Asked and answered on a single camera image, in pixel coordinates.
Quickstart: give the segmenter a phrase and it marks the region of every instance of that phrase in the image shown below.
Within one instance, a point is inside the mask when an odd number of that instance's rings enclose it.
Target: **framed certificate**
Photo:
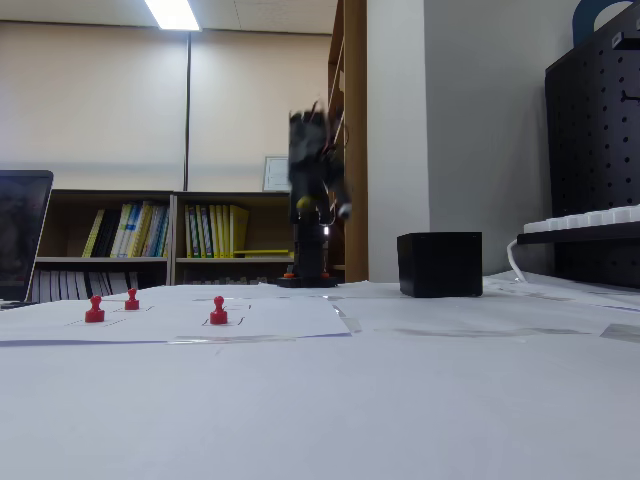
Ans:
[[[263,192],[288,192],[289,157],[286,155],[267,156],[264,160]]]

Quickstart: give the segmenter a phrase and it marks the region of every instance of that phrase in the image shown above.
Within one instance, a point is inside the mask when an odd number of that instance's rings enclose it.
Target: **ceiling light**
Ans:
[[[200,30],[188,0],[144,0],[163,30]]]

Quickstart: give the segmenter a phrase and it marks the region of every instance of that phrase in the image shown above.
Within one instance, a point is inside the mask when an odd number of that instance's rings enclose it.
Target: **laptop screen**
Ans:
[[[25,300],[53,175],[0,170],[0,299]]]

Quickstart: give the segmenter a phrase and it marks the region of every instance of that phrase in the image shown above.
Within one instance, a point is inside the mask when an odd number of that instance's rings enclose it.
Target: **black box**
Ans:
[[[482,233],[398,237],[400,291],[417,298],[482,295]]]

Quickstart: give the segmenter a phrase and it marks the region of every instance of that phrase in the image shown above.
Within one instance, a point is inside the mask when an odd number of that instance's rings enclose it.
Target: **red marker piece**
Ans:
[[[140,300],[136,300],[136,293],[138,291],[135,288],[129,289],[129,300],[124,302],[125,310],[139,310],[140,309]]]
[[[84,321],[87,323],[104,322],[104,310],[100,310],[102,297],[94,295],[89,301],[91,302],[91,310],[84,314]]]
[[[209,322],[211,325],[224,325],[227,323],[227,312],[222,309],[224,298],[216,297],[213,299],[213,303],[216,304],[216,309],[209,315]]]

